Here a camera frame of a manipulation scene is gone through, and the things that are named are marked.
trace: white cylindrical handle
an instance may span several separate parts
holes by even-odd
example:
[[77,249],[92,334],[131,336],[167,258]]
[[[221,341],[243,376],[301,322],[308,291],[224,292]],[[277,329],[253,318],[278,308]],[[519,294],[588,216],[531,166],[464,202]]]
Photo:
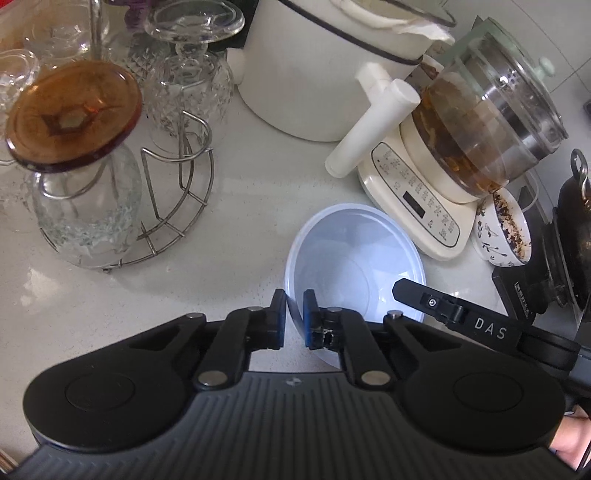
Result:
[[413,87],[393,80],[330,153],[324,162],[326,170],[338,179],[346,177],[420,102]]

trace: ribbed black surface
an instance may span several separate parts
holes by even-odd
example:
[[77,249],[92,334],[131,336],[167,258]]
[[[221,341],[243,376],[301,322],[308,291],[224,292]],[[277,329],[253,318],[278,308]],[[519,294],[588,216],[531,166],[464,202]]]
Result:
[[161,437],[109,455],[44,446],[11,480],[561,480],[573,472],[545,449],[506,458],[440,446],[383,393],[342,373],[246,373],[199,394]]

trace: floral pattern bowl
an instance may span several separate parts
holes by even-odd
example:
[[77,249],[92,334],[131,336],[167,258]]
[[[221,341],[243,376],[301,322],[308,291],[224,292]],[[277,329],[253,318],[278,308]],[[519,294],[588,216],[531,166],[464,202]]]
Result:
[[530,261],[530,229],[517,200],[507,189],[493,193],[480,204],[470,238],[479,255],[497,267],[516,267]]

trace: control panel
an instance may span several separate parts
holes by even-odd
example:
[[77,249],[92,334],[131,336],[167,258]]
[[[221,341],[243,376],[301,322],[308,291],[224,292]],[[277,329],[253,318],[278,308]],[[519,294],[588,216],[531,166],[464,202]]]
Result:
[[455,247],[460,228],[430,187],[386,143],[375,147],[371,158],[386,185],[417,222],[442,245]]

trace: white plastic bowl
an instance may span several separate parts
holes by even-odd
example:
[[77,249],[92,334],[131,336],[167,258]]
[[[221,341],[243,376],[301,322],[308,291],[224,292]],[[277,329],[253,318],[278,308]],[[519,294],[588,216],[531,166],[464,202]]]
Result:
[[[356,203],[328,207],[306,222],[287,257],[285,291],[291,318],[304,337],[303,296],[311,288],[320,307],[356,310],[368,322],[381,323],[389,310],[422,322],[422,312],[392,296],[401,278],[425,285],[416,247],[390,217]],[[316,353],[339,366],[336,352]]]

